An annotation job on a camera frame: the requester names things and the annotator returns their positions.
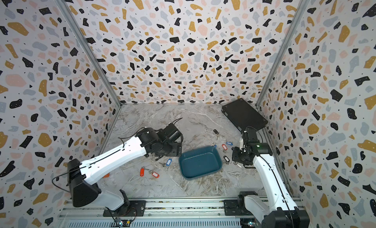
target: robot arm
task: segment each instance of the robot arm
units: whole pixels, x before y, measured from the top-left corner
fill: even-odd
[[[119,166],[153,153],[160,159],[163,156],[180,156],[183,135],[170,123],[164,129],[144,128],[135,136],[112,150],[97,157],[68,163],[68,185],[73,206],[82,207],[91,202],[108,207],[114,214],[124,214],[129,206],[125,193],[100,183],[100,179]]]

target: key tag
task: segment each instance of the key tag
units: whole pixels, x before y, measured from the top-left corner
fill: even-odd
[[[159,174],[156,173],[156,172],[153,172],[153,173],[152,173],[152,176],[155,177],[155,178],[158,178],[158,177],[159,177]]]
[[[166,163],[166,166],[170,166],[171,162],[172,162],[172,159],[168,159],[167,163]]]

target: patterned wall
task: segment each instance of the patterned wall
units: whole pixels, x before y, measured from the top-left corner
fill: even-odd
[[[0,227],[51,227],[117,107],[53,0],[1,1]]]
[[[65,0],[120,100],[257,100],[299,0]]]
[[[261,105],[313,227],[376,227],[376,0],[310,0]]]

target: black speckle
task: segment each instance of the black speckle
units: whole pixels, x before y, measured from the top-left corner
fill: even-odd
[[[21,105],[22,105],[22,99],[18,99],[18,100],[12,101],[9,104],[9,108],[14,109],[14,108],[20,107]]]
[[[50,11],[50,9],[48,7],[39,9],[39,11],[41,12],[42,15],[52,14],[51,11]]]
[[[347,116],[351,119],[357,119],[357,117],[355,116],[355,110],[351,108],[347,108]]]

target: black case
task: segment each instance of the black case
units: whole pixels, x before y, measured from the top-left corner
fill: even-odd
[[[268,123],[261,114],[242,98],[222,106],[222,113],[228,117],[240,132],[243,132],[248,126],[260,130]]]

